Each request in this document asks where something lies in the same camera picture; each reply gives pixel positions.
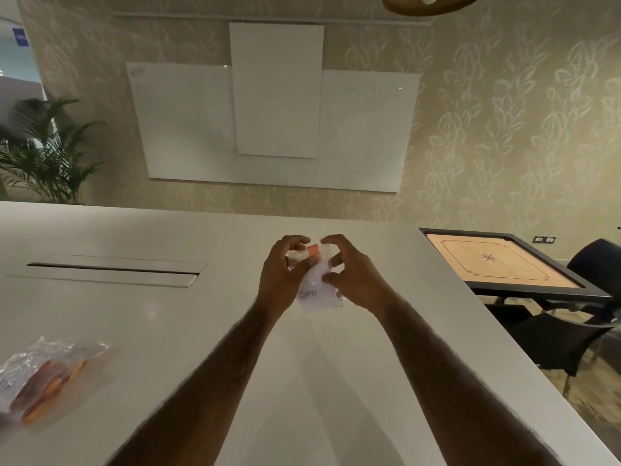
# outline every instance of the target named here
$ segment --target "clear plastic bag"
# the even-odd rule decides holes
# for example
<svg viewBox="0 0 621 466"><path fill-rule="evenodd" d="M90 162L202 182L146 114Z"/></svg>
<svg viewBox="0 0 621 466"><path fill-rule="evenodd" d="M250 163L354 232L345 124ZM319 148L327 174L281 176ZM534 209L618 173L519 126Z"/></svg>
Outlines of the clear plastic bag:
<svg viewBox="0 0 621 466"><path fill-rule="evenodd" d="M39 338L0 366L0 417L32 422L90 358L107 349L103 342Z"/></svg>
<svg viewBox="0 0 621 466"><path fill-rule="evenodd" d="M331 256L333 255L330 246L324 244L315 244L306 250L287 253L290 268L305 258L310 258L313 263L313 267L305 275L298 290L298 302L304 312L320 311L343 305L343 297L337 289L321 279L324 274L332 271Z"/></svg>

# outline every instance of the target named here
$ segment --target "white table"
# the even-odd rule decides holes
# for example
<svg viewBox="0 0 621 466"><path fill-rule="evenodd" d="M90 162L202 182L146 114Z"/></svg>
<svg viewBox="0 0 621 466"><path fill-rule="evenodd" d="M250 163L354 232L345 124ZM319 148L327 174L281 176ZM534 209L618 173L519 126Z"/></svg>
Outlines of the white table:
<svg viewBox="0 0 621 466"><path fill-rule="evenodd" d="M187 289L3 277L0 359L27 342L89 337L113 349L47 417L0 433L12 466L102 466L175 391L255 296L283 234L342 232L367 253L505 404L567 466L619 462L415 226L0 203L0 270L47 253L206 263ZM388 338L365 310L303 314L261 353L219 465L444 465Z"/></svg>

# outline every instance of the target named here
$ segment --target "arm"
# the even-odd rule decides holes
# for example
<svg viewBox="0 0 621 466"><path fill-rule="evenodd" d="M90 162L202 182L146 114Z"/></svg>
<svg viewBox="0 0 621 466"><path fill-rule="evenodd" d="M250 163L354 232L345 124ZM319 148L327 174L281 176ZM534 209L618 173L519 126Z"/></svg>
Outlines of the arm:
<svg viewBox="0 0 621 466"><path fill-rule="evenodd" d="M307 242L307 237L287 235L274 245L254 305L109 466L215 463L261 348L310 269L304 260L289 271L285 254L304 249Z"/></svg>
<svg viewBox="0 0 621 466"><path fill-rule="evenodd" d="M331 235L340 253L324 275L354 304L376 316L390 338L448 466L560 466L405 300L366 255Z"/></svg>

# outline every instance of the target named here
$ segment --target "carrom board frame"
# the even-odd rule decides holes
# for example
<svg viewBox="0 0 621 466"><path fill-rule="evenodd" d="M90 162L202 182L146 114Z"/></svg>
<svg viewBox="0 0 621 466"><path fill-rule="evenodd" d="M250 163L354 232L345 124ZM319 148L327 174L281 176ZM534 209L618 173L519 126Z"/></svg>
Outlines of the carrom board frame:
<svg viewBox="0 0 621 466"><path fill-rule="evenodd" d="M474 294L481 296L498 296L498 297L524 297L528 299L551 299L554 301L578 301L583 303L608 303L612 297L602 291L594 284L588 282L584 278L567 269L564 265L558 263L553 258L532 247L528 243L519 239L513 234L501 234L498 232L477 232L473 230L448 230L443 228L424 228L420 227L420 231L427 234L451 235L455 237L487 237L490 239L503 239L525 250L538 260L542 261L555 272L561 274L578 288L562 288L559 286L535 286L532 284L516 284L516 283L490 283L490 282L469 282L464 283L472 290Z"/></svg>

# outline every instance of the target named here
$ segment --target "ceiling lamp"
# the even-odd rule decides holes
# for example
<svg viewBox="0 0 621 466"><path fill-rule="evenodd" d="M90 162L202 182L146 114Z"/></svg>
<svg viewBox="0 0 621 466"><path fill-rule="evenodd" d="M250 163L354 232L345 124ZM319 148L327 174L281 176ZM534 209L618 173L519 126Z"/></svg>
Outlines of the ceiling lamp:
<svg viewBox="0 0 621 466"><path fill-rule="evenodd" d="M384 7L398 15L437 16L471 5L477 0L382 0Z"/></svg>

